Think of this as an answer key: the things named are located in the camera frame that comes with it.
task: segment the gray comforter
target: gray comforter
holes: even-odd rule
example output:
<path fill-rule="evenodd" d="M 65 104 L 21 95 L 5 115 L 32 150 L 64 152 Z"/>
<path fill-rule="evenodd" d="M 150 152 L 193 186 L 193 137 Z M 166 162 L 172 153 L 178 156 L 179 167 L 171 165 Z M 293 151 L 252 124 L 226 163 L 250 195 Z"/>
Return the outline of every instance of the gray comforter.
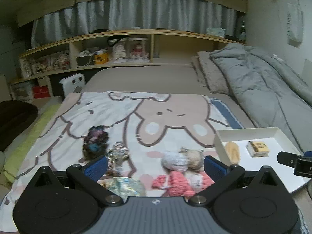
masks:
<path fill-rule="evenodd" d="M 278 127 L 298 149 L 312 150 L 312 92 L 288 65 L 234 43 L 210 58 L 256 126 Z"/>

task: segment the wall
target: wall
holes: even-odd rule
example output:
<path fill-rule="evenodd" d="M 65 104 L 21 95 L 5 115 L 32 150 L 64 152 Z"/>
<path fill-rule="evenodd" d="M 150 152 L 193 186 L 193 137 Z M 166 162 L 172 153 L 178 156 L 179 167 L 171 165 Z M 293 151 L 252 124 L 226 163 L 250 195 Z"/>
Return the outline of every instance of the wall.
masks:
<path fill-rule="evenodd" d="M 19 67 L 18 55 L 25 51 L 25 43 L 16 40 L 15 30 L 11 26 L 0 26 L 0 74 L 6 81 L 17 77 L 15 68 Z"/>
<path fill-rule="evenodd" d="M 304 18 L 304 37 L 303 42 L 296 46 L 288 44 L 286 35 L 288 2 L 296 3 L 297 0 L 248 0 L 246 43 L 276 54 L 302 75 L 305 60 L 312 61 L 312 0 L 299 0 Z"/>
<path fill-rule="evenodd" d="M 210 40 L 170 35 L 155 35 L 155 38 L 155 57 L 158 53 L 158 58 L 190 60 L 192 56 L 197 55 L 198 51 L 213 50 L 213 41 Z"/>

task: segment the red box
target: red box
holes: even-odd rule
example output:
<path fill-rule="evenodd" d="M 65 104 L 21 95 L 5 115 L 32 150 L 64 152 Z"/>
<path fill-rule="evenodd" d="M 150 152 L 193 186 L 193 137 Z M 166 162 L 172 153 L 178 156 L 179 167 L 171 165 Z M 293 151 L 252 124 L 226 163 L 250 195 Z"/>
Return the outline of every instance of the red box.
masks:
<path fill-rule="evenodd" d="M 34 93 L 34 98 L 50 97 L 49 89 L 47 86 L 34 86 L 32 88 L 32 91 Z"/>

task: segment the curtain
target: curtain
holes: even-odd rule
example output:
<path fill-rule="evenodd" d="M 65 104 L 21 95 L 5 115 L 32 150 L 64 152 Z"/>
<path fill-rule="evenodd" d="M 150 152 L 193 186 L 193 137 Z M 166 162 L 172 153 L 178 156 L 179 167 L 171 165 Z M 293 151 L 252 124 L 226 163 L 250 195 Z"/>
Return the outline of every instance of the curtain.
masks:
<path fill-rule="evenodd" d="M 77 3 L 33 23 L 31 45 L 38 47 L 96 29 L 176 29 L 205 33 L 207 27 L 234 35 L 237 11 L 204 0 L 93 0 Z"/>

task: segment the yarn ball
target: yarn ball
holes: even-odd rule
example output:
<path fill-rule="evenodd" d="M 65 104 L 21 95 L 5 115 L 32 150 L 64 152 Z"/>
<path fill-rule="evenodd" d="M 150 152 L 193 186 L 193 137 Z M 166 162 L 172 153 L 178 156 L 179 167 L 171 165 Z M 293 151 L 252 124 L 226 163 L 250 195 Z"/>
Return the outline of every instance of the yarn ball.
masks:
<path fill-rule="evenodd" d="M 188 169 L 188 159 L 181 153 L 166 152 L 161 164 L 171 171 L 185 172 Z"/>
<path fill-rule="evenodd" d="M 204 156 L 201 151 L 190 149 L 182 151 L 182 154 L 188 159 L 188 167 L 191 169 L 198 170 L 203 166 Z"/>
<path fill-rule="evenodd" d="M 170 196 L 187 196 L 191 197 L 195 195 L 194 190 L 188 184 L 188 180 L 183 176 L 181 172 L 173 171 L 169 175 L 168 194 Z"/>

